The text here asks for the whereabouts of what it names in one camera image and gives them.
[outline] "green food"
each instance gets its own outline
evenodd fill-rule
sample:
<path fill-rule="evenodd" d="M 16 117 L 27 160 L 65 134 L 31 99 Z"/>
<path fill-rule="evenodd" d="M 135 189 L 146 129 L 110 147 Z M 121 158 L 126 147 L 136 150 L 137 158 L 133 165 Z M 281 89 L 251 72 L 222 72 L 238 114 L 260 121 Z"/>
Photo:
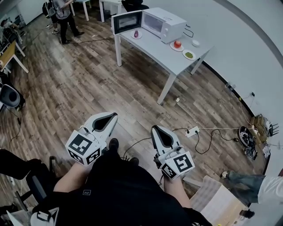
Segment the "green food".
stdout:
<path fill-rule="evenodd" d="M 186 55 L 186 57 L 188 57 L 190 59 L 194 57 L 193 54 L 191 54 L 190 52 L 185 53 L 185 55 Z"/>

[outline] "power plug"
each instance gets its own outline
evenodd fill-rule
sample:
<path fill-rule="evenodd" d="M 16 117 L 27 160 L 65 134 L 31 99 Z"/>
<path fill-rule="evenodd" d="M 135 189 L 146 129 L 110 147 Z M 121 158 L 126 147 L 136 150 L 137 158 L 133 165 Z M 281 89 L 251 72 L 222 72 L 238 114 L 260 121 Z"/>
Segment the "power plug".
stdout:
<path fill-rule="evenodd" d="M 186 137 L 190 138 L 191 136 L 193 136 L 197 133 L 199 133 L 199 128 L 196 126 L 196 127 L 192 128 L 192 129 L 190 129 L 186 132 Z"/>

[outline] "microwave oven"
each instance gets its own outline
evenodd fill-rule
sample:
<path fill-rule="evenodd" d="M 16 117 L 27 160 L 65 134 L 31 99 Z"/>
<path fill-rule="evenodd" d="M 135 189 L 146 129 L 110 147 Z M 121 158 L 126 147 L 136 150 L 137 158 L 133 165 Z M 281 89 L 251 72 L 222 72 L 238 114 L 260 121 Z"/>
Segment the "microwave oven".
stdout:
<path fill-rule="evenodd" d="M 182 36 L 186 21 L 161 8 L 151 8 L 114 15 L 111 24 L 114 34 L 143 27 L 169 43 Z"/>

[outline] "purple fruit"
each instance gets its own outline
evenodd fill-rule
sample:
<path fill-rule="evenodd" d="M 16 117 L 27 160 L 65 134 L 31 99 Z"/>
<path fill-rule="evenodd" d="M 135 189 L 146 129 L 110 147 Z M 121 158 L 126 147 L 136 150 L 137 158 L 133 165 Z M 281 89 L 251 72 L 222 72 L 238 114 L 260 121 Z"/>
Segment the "purple fruit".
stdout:
<path fill-rule="evenodd" d="M 134 37 L 135 37 L 135 38 L 138 37 L 138 30 L 136 30 L 136 31 L 134 32 Z"/>

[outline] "foot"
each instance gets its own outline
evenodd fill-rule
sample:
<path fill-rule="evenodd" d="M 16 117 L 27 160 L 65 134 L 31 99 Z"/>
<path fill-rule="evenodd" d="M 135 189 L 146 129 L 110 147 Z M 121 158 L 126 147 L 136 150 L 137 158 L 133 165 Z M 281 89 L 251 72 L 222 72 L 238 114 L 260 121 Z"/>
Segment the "foot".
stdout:
<path fill-rule="evenodd" d="M 66 40 L 65 42 L 63 42 L 62 44 L 69 44 L 72 40 Z"/>
<path fill-rule="evenodd" d="M 119 141 L 116 138 L 112 138 L 109 142 L 108 148 L 109 148 L 110 151 L 118 152 Z"/>
<path fill-rule="evenodd" d="M 224 171 L 223 173 L 222 173 L 222 175 L 221 175 L 221 178 L 222 179 L 225 179 L 225 178 L 227 178 L 228 177 L 228 172 L 227 171 Z"/>
<path fill-rule="evenodd" d="M 80 36 L 80 35 L 82 35 L 82 34 L 84 34 L 84 32 L 79 32 L 79 33 L 77 33 L 77 34 L 75 35 L 75 37 L 78 37 L 78 36 Z"/>
<path fill-rule="evenodd" d="M 54 29 L 54 31 L 52 32 L 52 34 L 57 34 L 59 32 L 59 29 Z"/>
<path fill-rule="evenodd" d="M 136 158 L 136 157 L 133 157 L 133 158 L 130 160 L 130 162 L 131 162 L 132 164 L 134 164 L 135 166 L 138 166 L 138 164 L 140 163 L 140 161 L 139 161 L 138 158 Z"/>

